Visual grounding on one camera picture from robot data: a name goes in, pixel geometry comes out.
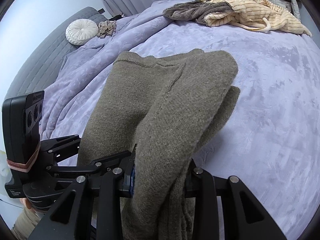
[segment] bed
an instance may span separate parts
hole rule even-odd
[[[296,240],[320,204],[320,50],[305,34],[208,28],[162,16],[165,8],[188,1],[154,2],[117,21],[112,37],[93,38],[63,57],[54,80],[42,85],[41,138],[82,136],[122,51],[166,57],[195,48],[225,50],[238,64],[233,85],[241,93],[225,127],[194,160],[214,176],[240,177],[286,237]],[[76,156],[60,165],[76,165]]]

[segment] khaki pants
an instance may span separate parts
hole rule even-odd
[[[27,240],[39,221],[40,218],[36,214],[27,208],[23,208],[11,231],[19,240]]]

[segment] person's hand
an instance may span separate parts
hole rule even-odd
[[[33,213],[36,213],[35,210],[32,208],[31,202],[27,198],[21,198],[20,199],[21,204],[23,204],[28,210],[30,210]]]

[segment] camera lens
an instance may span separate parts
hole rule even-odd
[[[29,112],[28,114],[28,127],[30,127],[32,125],[32,113]]]
[[[37,120],[38,116],[39,116],[39,107],[38,107],[38,105],[36,105],[36,108],[35,108],[35,121]]]

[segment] pink elastic band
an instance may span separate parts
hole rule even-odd
[[[15,170],[15,171],[29,172],[30,169],[32,168],[32,165],[35,163],[35,161],[36,161],[36,159],[38,157],[39,150],[40,150],[40,136],[39,136],[39,142],[38,142],[38,145],[36,147],[36,150],[33,153],[33,155],[30,157],[28,162],[26,164],[15,163],[15,162],[10,161],[10,160],[7,159],[7,164],[9,166],[9,168],[12,169],[12,170]]]

